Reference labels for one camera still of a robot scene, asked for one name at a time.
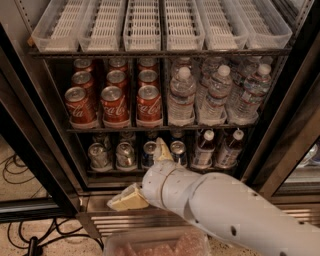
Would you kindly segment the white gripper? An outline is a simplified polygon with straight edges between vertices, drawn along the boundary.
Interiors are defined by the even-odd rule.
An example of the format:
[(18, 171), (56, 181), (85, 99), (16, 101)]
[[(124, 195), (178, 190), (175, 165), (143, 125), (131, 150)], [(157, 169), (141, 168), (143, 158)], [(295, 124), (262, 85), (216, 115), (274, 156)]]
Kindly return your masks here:
[(170, 150), (160, 137), (156, 139), (154, 160), (159, 162), (144, 175), (142, 191), (137, 183), (133, 183), (107, 202), (109, 208), (120, 212), (147, 208), (151, 204), (175, 214), (184, 212), (189, 187), (201, 175), (172, 161)]

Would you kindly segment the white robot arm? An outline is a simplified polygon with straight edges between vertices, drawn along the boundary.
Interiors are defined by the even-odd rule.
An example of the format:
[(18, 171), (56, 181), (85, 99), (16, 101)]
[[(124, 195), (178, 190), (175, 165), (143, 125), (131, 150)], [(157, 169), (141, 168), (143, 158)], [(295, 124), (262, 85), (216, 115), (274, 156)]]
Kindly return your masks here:
[(108, 201), (116, 211), (149, 205), (263, 256), (320, 256), (320, 228), (289, 216), (230, 175), (186, 169), (173, 161), (162, 139), (156, 140), (154, 164), (142, 184), (132, 184)]

